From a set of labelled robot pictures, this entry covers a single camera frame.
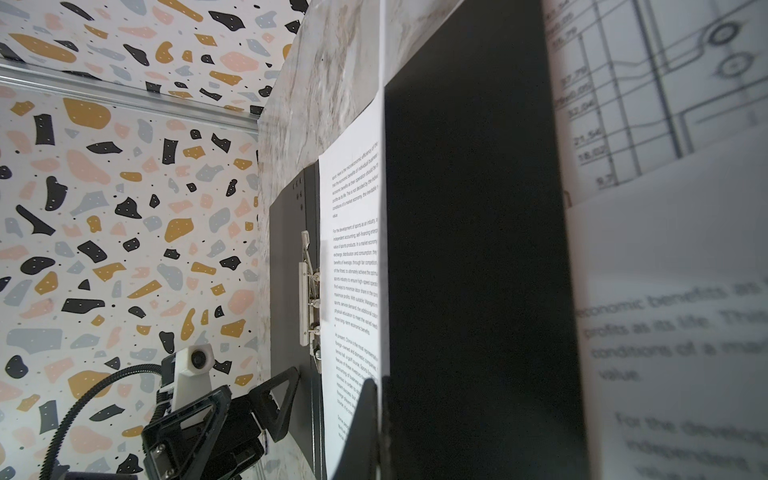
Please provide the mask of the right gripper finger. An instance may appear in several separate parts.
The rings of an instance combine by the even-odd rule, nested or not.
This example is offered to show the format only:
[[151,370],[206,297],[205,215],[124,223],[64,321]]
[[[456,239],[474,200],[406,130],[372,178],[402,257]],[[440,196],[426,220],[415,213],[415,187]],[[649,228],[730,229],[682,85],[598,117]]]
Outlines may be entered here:
[[366,379],[362,384],[334,480],[377,478],[378,419],[378,387],[373,379]]

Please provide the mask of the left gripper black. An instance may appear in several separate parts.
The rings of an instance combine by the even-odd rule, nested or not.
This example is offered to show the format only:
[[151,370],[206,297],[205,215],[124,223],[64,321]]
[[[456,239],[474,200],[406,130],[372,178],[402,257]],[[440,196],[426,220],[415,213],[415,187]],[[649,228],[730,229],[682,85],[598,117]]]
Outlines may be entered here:
[[222,386],[150,423],[141,434],[148,478],[235,478],[264,455],[262,429],[274,442],[288,434],[299,380],[290,367],[235,399]]

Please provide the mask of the orange folder black inside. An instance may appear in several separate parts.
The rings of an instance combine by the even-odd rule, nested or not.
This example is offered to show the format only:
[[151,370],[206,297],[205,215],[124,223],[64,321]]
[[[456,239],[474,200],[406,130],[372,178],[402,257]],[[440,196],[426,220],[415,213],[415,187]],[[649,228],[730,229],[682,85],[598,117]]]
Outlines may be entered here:
[[311,2],[260,122],[274,188],[375,98],[381,419],[328,476],[588,478],[541,4]]

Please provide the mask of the printed paper sheet with diagram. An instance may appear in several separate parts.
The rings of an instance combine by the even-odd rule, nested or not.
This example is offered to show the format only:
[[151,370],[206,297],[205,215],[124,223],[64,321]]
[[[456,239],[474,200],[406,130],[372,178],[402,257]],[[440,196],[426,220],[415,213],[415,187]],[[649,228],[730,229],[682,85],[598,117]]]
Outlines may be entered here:
[[763,1],[542,9],[567,206],[767,120]]

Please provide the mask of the printed paper sheet top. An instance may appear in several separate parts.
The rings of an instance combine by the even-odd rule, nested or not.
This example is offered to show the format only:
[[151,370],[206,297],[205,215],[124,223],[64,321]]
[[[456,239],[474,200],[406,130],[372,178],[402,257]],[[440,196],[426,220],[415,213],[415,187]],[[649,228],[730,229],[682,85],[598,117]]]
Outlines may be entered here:
[[360,391],[380,378],[383,96],[319,158],[325,463],[334,475]]

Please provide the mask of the printed paper sheet bottom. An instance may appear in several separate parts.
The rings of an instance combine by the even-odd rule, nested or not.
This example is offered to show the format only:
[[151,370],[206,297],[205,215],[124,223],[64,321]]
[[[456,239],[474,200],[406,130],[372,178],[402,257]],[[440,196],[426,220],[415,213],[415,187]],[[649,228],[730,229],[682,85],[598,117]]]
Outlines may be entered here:
[[767,129],[566,213],[590,473],[767,475]]

